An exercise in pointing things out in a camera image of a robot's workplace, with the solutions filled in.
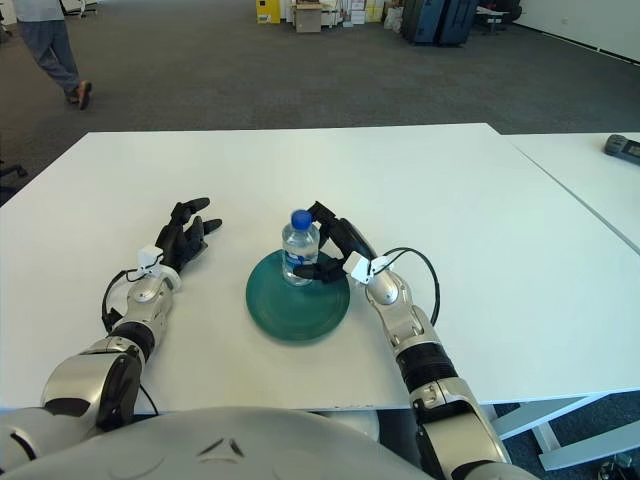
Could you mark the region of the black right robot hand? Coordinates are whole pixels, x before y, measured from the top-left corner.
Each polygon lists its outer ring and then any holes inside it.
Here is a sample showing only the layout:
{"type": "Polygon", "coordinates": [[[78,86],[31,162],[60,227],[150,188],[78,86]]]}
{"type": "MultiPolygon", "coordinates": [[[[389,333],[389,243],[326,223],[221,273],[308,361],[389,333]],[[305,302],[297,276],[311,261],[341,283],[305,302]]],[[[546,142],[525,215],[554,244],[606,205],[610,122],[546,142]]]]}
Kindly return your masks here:
{"type": "Polygon", "coordinates": [[[312,222],[320,225],[318,250],[321,250],[330,240],[342,256],[340,258],[328,257],[324,260],[318,258],[315,263],[297,266],[293,270],[296,276],[308,280],[319,280],[323,283],[333,283],[347,275],[343,267],[352,253],[359,253],[367,260],[373,260],[376,257],[374,249],[346,218],[338,218],[318,201],[307,209],[307,212],[311,215],[312,222]]]}

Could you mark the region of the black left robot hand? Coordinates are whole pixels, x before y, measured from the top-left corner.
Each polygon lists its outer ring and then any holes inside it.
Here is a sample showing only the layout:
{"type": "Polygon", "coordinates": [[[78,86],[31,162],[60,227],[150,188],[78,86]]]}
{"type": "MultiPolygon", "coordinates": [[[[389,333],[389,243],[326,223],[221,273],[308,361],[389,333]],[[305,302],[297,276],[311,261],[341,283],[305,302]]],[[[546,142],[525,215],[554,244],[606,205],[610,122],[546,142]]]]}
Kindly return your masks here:
{"type": "Polygon", "coordinates": [[[155,246],[163,252],[161,264],[180,273],[186,264],[202,253],[208,244],[205,237],[222,226],[221,219],[203,221],[198,214],[210,205],[208,197],[178,202],[169,222],[163,226],[155,246]]]}

